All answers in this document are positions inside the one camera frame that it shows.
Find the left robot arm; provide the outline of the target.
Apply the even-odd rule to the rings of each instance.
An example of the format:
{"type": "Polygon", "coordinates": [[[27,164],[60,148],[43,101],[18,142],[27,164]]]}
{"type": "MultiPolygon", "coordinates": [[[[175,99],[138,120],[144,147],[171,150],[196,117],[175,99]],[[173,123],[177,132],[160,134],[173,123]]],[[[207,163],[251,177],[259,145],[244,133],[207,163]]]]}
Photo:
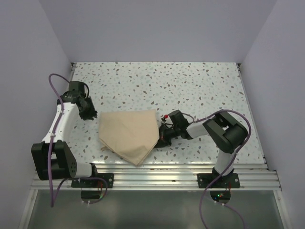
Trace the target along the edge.
{"type": "Polygon", "coordinates": [[[89,87],[86,83],[72,81],[69,89],[57,100],[57,111],[52,125],[42,142],[31,147],[31,154],[40,180],[82,178],[88,187],[98,184],[99,175],[91,163],[77,162],[68,146],[76,120],[97,118],[89,87]]]}

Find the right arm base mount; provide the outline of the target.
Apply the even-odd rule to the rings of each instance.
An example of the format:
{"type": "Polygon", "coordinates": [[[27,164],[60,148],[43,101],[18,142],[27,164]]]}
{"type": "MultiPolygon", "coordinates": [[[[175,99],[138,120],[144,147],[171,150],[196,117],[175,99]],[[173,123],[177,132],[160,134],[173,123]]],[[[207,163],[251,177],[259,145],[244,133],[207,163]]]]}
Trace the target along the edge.
{"type": "Polygon", "coordinates": [[[198,188],[240,188],[239,176],[232,170],[228,175],[219,177],[213,168],[211,173],[197,174],[198,188]]]}

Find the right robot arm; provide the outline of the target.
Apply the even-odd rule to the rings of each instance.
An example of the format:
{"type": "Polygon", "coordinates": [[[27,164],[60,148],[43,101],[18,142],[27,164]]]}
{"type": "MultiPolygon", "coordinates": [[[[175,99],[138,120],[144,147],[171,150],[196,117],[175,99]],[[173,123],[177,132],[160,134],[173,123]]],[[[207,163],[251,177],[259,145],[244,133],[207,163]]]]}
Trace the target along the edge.
{"type": "Polygon", "coordinates": [[[219,148],[218,158],[213,168],[212,181],[217,187],[229,182],[229,174],[234,170],[237,153],[249,140],[252,129],[247,118],[239,112],[223,109],[200,120],[186,119],[188,114],[175,110],[162,118],[159,140],[155,148],[170,146],[174,138],[195,139],[204,135],[212,138],[219,148]]]}

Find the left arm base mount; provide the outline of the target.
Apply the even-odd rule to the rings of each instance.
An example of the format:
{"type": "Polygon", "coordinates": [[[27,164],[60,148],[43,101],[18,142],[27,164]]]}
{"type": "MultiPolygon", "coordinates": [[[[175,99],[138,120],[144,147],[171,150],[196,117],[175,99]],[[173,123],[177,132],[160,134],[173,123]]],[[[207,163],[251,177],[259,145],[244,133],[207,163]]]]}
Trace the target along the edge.
{"type": "Polygon", "coordinates": [[[72,188],[112,188],[114,182],[113,173],[98,173],[97,177],[75,178],[71,182],[72,188]]]}

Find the beige wooden board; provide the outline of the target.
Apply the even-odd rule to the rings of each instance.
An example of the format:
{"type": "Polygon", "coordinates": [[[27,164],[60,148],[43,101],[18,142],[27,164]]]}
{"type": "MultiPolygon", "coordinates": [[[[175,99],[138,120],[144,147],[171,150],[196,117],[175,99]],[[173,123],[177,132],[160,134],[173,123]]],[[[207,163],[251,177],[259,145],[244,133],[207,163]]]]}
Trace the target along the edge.
{"type": "Polygon", "coordinates": [[[156,111],[101,113],[99,139],[104,147],[139,166],[159,140],[156,111]]]}

